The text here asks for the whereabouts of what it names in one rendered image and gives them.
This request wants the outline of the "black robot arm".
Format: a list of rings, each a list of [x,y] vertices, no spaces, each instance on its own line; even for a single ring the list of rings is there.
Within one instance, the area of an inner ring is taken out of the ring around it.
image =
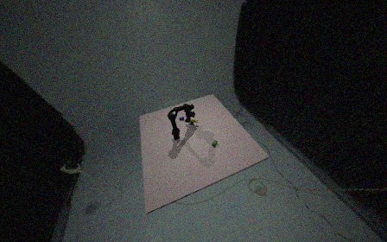
[[[175,119],[176,119],[176,116],[177,116],[177,112],[178,111],[182,111],[182,110],[185,110],[184,112],[186,114],[189,114],[190,111],[194,108],[193,104],[191,105],[188,105],[188,104],[184,104],[183,106],[179,106],[179,107],[175,107],[172,111],[170,111],[168,113],[168,118],[170,119],[171,121],[171,124],[173,126],[173,131],[172,131],[172,135],[174,136],[174,140],[177,140],[177,139],[180,139],[180,129],[177,128],[176,126],[176,122],[175,122]],[[175,114],[173,114],[172,112],[175,111]],[[195,113],[194,111],[190,113],[190,117],[193,117],[194,118],[195,116]]]

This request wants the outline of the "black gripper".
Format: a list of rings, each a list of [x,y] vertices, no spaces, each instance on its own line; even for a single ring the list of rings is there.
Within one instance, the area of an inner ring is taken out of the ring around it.
[[[190,113],[191,113],[191,112],[190,112]],[[186,123],[190,123],[190,120],[191,120],[191,118],[190,118],[190,113],[189,113],[189,114],[186,114],[186,120],[185,120]]]

